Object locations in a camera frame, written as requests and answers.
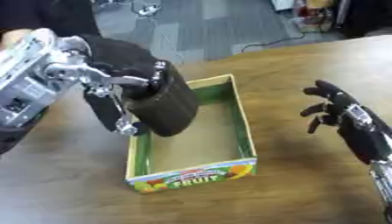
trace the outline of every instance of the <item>robotic arm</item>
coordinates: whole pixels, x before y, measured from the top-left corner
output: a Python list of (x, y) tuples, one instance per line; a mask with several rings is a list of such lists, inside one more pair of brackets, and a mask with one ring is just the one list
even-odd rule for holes
[(338, 127), (339, 135), (355, 156), (369, 165), (385, 205), (386, 220), (392, 223), (392, 129), (372, 110), (331, 83), (317, 80), (316, 87), (305, 88), (304, 93), (329, 101), (301, 112), (301, 116), (325, 113), (313, 119), (308, 133), (313, 134), (320, 124)]
[(128, 112), (169, 137), (184, 130), (198, 108), (170, 62), (119, 40), (59, 38), (38, 29), (0, 52), (0, 65), (0, 152), (17, 144), (77, 83), (105, 128), (127, 136), (144, 129), (131, 122)]

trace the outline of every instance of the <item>fruit box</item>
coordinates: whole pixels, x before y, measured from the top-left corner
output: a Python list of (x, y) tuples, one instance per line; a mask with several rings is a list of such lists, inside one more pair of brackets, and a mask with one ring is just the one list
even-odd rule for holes
[(256, 173), (256, 151), (234, 76), (188, 85), (200, 106), (185, 131), (172, 137), (148, 132), (130, 139), (126, 181), (141, 193)]

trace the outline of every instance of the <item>cylindrical object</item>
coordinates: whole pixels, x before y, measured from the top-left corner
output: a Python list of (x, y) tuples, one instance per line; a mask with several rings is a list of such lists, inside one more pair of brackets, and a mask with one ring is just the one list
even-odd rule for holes
[(195, 93), (170, 63), (164, 70), (164, 85), (156, 94), (142, 100), (123, 97), (127, 109), (161, 137), (171, 137), (186, 129), (199, 107)]

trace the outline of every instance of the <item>wire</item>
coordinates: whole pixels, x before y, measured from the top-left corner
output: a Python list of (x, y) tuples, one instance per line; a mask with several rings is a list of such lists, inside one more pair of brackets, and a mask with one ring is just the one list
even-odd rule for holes
[(253, 46), (271, 46), (271, 45), (274, 45), (274, 44), (277, 44), (277, 43), (280, 43), (280, 42), (284, 42), (284, 41), (288, 41), (288, 40), (303, 39), (303, 38), (306, 36), (306, 34), (307, 34), (307, 33), (310, 33), (310, 32), (301, 32), (301, 33), (302, 33), (302, 35), (301, 35), (300, 37), (297, 37), (297, 38), (282, 38), (282, 39), (279, 39), (279, 40), (276, 40), (276, 41), (269, 42), (269, 43), (267, 43), (267, 44), (250, 44), (250, 45), (245, 45), (245, 46), (241, 49), (241, 53), (245, 53), (245, 51), (246, 51), (248, 48), (253, 47)]
[(276, 40), (276, 41), (269, 42), (267, 44), (250, 44), (250, 45), (245, 45), (241, 49), (241, 53), (245, 53), (245, 51), (248, 48), (253, 47), (253, 46), (271, 46), (271, 45), (274, 45), (274, 44), (277, 44), (277, 43), (280, 43), (280, 42), (284, 42), (284, 41), (288, 41), (288, 40), (303, 39), (304, 37), (306, 37), (306, 34), (308, 34), (308, 33), (323, 33), (323, 32), (326, 32), (326, 31), (323, 30), (322, 26), (326, 22), (327, 17), (328, 17), (327, 9), (323, 9), (323, 17), (321, 18), (320, 22), (318, 23), (318, 31), (307, 31), (307, 32), (302, 32), (301, 31), (302, 35), (300, 37), (297, 37), (297, 38), (282, 38), (282, 39), (279, 39), (279, 40)]

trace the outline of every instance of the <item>table surface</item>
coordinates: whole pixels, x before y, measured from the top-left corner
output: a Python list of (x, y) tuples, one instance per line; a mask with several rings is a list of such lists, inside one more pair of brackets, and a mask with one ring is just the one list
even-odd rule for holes
[(141, 195), (124, 184), (128, 140), (70, 91), (0, 161), (1, 223), (382, 223), (368, 168), (333, 128), (307, 135), (301, 89), (331, 81), (392, 123), (392, 37), (248, 52), (182, 66), (233, 74), (258, 152), (257, 175)]

